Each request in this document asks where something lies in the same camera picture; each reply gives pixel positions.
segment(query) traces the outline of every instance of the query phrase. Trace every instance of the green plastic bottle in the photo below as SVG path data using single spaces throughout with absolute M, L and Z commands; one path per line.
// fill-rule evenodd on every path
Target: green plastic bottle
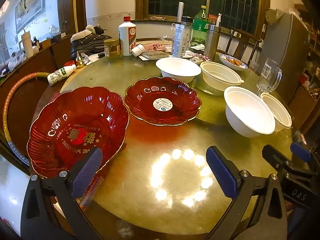
M 205 10 L 206 7 L 202 5 L 201 11 L 195 16 L 193 23 L 191 46 L 205 44 L 205 39 L 207 37 L 207 31 L 209 27 L 209 18 Z

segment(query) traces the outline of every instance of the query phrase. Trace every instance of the glass cup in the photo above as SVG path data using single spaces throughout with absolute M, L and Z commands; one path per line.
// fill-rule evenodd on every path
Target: glass cup
M 258 63 L 254 62 L 254 61 L 250 61 L 249 69 L 251 70 L 252 73 L 255 73 L 258 68 L 259 68 Z
M 259 94 L 274 91 L 280 83 L 282 70 L 277 62 L 267 58 L 257 82 Z

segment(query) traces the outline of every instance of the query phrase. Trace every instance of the picture frame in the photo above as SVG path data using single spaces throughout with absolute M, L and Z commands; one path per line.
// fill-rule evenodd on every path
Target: picture frame
M 45 8 L 45 0 L 20 0 L 15 8 L 17 34 Z

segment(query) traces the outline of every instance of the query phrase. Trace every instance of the window frame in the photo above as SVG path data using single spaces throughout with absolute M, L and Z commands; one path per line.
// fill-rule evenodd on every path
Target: window frame
M 150 17 L 165 17 L 167 22 L 177 21 L 177 17 L 169 16 L 169 15 L 153 15 L 148 13 L 148 0 L 136 0 L 136 13 L 135 20 L 148 20 L 150 21 Z M 207 12 L 209 11 L 210 0 L 206 1 Z M 254 31 L 254 36 L 259 38 L 264 38 L 265 34 L 262 32 L 263 24 L 266 24 L 265 14 L 266 11 L 270 8 L 270 0 L 259 0 L 259 9 L 258 9 L 258 17 L 256 22 L 256 28 Z M 231 30 L 227 28 L 222 28 L 222 32 L 231 34 Z

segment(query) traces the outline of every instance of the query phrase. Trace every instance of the wooden chair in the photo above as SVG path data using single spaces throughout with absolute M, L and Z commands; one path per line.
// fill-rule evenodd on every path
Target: wooden chair
M 238 44 L 238 46 L 237 46 L 237 48 L 236 48 L 236 51 L 235 51 L 234 54 L 233 54 L 233 57 L 235 57 L 235 58 L 237 58 L 237 59 L 239 59 L 239 60 L 241 60 L 241 58 L 242 58 L 242 56 L 243 56 L 243 54 L 244 54 L 244 51 L 245 51 L 245 49 L 246 49 L 247 46 L 248 46 L 249 39 L 252 38 L 252 39 L 255 40 L 253 50 L 252 50 L 252 52 L 251 52 L 251 55 L 250 55 L 250 57 L 249 57 L 249 61 L 248 61 L 248 63 L 247 63 L 247 64 L 249 65 L 249 64 L 250 64 L 250 61 L 251 61 L 252 58 L 253 58 L 253 54 L 254 54 L 254 52 L 255 52 L 258 44 L 259 44 L 260 42 L 262 42 L 262 39 L 258 39 L 258 38 L 256 38 L 255 36 L 253 36 L 252 34 L 247 33 L 247 32 L 245 32 L 245 31 L 243 31 L 243 30 L 233 29 L 232 32 L 231 32 L 230 39 L 229 39 L 229 41 L 228 41 L 228 45 L 227 45 L 227 48 L 226 48 L 226 53 L 228 53 L 228 50 L 229 50 L 229 48 L 230 48 L 231 41 L 232 41 L 232 38 L 233 38 L 233 35 L 235 34 L 235 32 L 238 32 L 238 33 L 241 34 L 241 38 L 240 38 L 239 44 Z

